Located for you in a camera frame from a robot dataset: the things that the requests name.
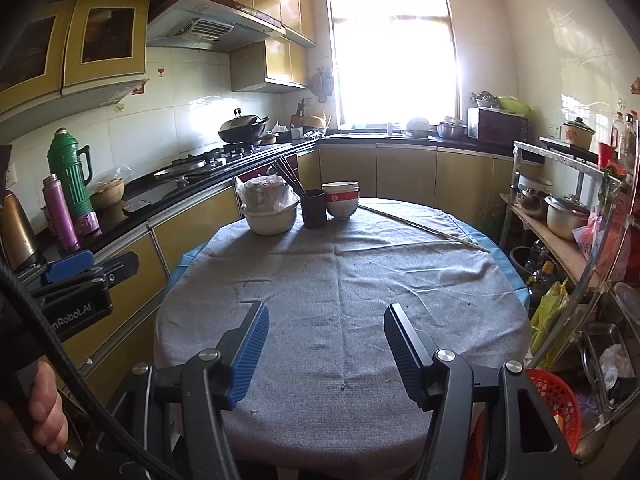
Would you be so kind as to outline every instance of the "black cable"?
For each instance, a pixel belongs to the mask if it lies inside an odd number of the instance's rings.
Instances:
[[[146,451],[101,405],[89,386],[84,382],[80,373],[66,354],[60,339],[44,317],[40,307],[8,269],[4,262],[0,262],[0,292],[7,298],[9,304],[22,318],[23,323],[37,342],[42,346],[47,357],[56,367],[66,386],[109,437],[117,442],[140,466],[150,473],[164,480],[182,480],[175,471],[160,462],[155,456]]]

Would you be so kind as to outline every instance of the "round table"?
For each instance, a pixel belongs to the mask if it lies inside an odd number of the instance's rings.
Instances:
[[[440,210],[361,203],[474,241]],[[236,458],[392,478],[420,457],[430,413],[404,390],[383,331],[386,307],[400,303],[441,348],[491,367],[524,357],[526,308],[504,256],[509,279],[491,254],[373,212],[319,230],[303,228],[301,216],[274,237],[245,220],[217,232],[162,302],[156,365],[214,348],[262,301],[269,335],[247,396],[224,415]]]

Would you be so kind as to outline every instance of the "wall outlet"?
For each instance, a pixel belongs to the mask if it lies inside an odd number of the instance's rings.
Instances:
[[[15,173],[15,164],[11,163],[6,169],[6,183],[4,184],[4,186],[9,188],[16,182],[18,182],[18,175],[17,173]]]
[[[559,139],[561,130],[562,128],[559,124],[552,124],[551,126],[549,126],[549,136],[555,139]]]

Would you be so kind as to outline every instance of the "window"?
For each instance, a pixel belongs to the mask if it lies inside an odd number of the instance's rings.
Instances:
[[[447,0],[329,0],[341,127],[458,111]]]

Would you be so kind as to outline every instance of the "metal screw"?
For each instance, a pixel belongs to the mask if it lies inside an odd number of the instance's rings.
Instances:
[[[138,363],[131,369],[131,371],[136,375],[143,375],[149,371],[149,365],[146,363]]]
[[[453,359],[456,358],[456,355],[451,350],[438,350],[436,352],[436,356],[441,361],[444,361],[444,362],[447,362],[447,363],[450,362],[450,361],[453,361]]]
[[[522,363],[519,361],[507,361],[505,366],[512,374],[519,374],[522,371]]]
[[[198,357],[202,360],[202,361],[217,361],[218,359],[220,359],[220,352],[217,350],[214,350],[213,348],[207,348],[206,350],[203,350],[202,352],[200,352],[198,354]]]

